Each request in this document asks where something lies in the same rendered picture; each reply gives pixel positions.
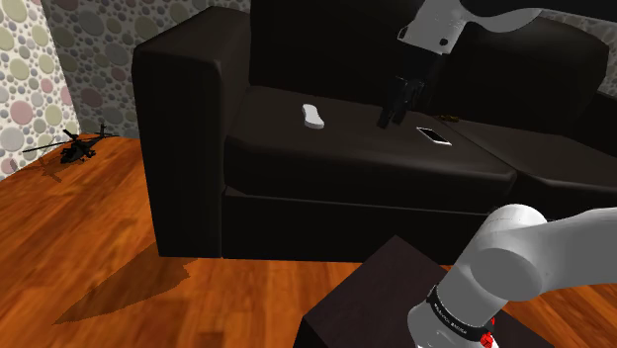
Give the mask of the white smartphone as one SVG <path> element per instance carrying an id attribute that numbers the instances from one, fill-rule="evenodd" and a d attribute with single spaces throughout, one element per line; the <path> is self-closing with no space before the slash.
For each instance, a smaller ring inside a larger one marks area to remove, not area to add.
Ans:
<path id="1" fill-rule="evenodd" d="M 433 143 L 441 144 L 441 145 L 449 145 L 449 146 L 452 145 L 452 143 L 449 140 L 447 140 L 446 138 L 444 138 L 443 136 L 441 136 L 439 133 L 437 133 L 436 131 L 432 129 L 422 128 L 422 127 L 417 127 L 416 129 L 420 133 L 422 133 L 426 138 L 431 140 Z"/>

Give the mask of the white curved remote control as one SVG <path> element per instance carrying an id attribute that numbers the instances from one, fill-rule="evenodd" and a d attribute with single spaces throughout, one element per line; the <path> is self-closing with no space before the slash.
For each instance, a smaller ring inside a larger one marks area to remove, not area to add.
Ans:
<path id="1" fill-rule="evenodd" d="M 304 125 L 314 130 L 322 130 L 325 126 L 324 120 L 320 117 L 318 109 L 312 104 L 303 104 L 302 112 L 304 115 Z"/>

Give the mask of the dark brown sofa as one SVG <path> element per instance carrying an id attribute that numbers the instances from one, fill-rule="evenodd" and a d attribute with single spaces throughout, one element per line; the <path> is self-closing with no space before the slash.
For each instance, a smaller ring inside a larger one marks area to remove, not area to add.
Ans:
<path id="1" fill-rule="evenodd" d="M 398 236 L 453 262 L 498 207 L 617 206 L 617 158 L 588 145 L 608 45 L 547 13 L 468 23 L 426 111 L 377 121 L 424 0 L 252 0 L 139 44 L 138 130 L 162 256 L 361 262 Z M 304 125 L 303 104 L 325 126 Z M 433 143 L 428 128 L 452 145 Z"/>

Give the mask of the black toy helicopter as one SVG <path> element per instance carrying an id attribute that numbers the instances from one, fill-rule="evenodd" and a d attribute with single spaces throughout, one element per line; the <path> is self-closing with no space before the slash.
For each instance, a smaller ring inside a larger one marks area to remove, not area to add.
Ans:
<path id="1" fill-rule="evenodd" d="M 97 132 L 97 136 L 86 138 L 80 138 L 77 134 L 74 134 L 69 130 L 63 130 L 63 132 L 69 137 L 69 140 L 62 142 L 51 141 L 50 143 L 43 146 L 25 149 L 23 150 L 23 153 L 37 151 L 40 149 L 48 149 L 49 147 L 69 143 L 70 146 L 67 148 L 63 148 L 60 152 L 60 162 L 62 164 L 72 163 L 78 160 L 84 162 L 85 158 L 92 158 L 96 155 L 96 151 L 93 149 L 93 146 L 97 142 L 104 138 L 115 137 L 114 134 L 105 132 L 106 127 L 107 126 L 105 123 L 101 123 L 100 129 Z"/>

